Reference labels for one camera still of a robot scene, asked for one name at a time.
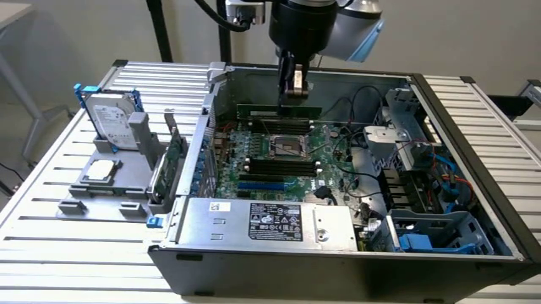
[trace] blue cable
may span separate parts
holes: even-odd
[[[444,157],[436,155],[436,160],[440,161],[442,163],[444,163],[450,170],[452,171],[452,173],[456,171],[456,165]]]

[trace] green circuit board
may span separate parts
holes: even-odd
[[[276,200],[276,201],[305,201],[311,193],[320,187],[327,186],[332,192],[337,190],[340,178],[348,178],[335,166],[336,160],[332,160],[332,148],[339,141],[339,138],[331,138],[329,134],[336,134],[339,127],[332,125],[313,125],[312,131],[300,136],[304,140],[303,155],[289,155],[285,151],[273,148],[273,140],[300,142],[299,136],[273,135],[251,133],[243,124],[237,124],[236,129],[227,135],[227,151],[233,151],[233,157],[228,157],[227,161],[220,158],[217,165],[221,168],[216,187],[216,198],[236,198],[239,175],[245,174],[243,165],[247,157],[257,160],[295,160],[304,162],[320,162],[320,173],[315,177],[308,176],[284,176],[284,191],[271,190],[249,190],[249,199],[252,200]],[[336,150],[345,150],[345,141],[341,141]],[[339,166],[344,170],[352,170],[351,162],[339,162]]]

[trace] robotic end effector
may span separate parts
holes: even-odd
[[[313,55],[363,62],[383,20],[378,0],[269,1],[268,36],[277,48],[280,114],[284,107],[299,105],[307,98],[305,75]],[[228,20],[236,24],[247,15],[247,6],[252,23],[264,22],[264,1],[227,0],[225,5]]]

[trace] table leg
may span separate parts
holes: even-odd
[[[24,108],[26,109],[28,114],[32,116],[33,122],[32,126],[29,129],[29,133],[26,136],[26,140],[24,142],[22,146],[22,158],[30,163],[30,152],[33,145],[36,144],[37,139],[40,138],[40,135],[42,131],[45,130],[45,127],[48,126],[50,120],[62,112],[65,111],[68,116],[70,115],[69,113],[69,108],[66,105],[60,105],[54,106],[52,109],[41,112],[40,108],[36,105],[36,102],[33,101],[28,91],[25,90],[22,83],[18,80],[18,77],[16,76],[12,68],[9,67],[8,61],[5,60],[3,56],[0,53],[0,73],[3,76],[10,89],[13,90],[14,95],[17,96]]]

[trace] motherboard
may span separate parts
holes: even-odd
[[[336,168],[352,170],[351,159],[341,157],[349,142],[337,143],[340,132],[349,131],[324,123],[284,130],[263,120],[260,126],[253,124],[235,123],[228,132],[215,135],[221,166],[216,198],[329,203],[313,192],[325,186],[335,193],[349,182]]]

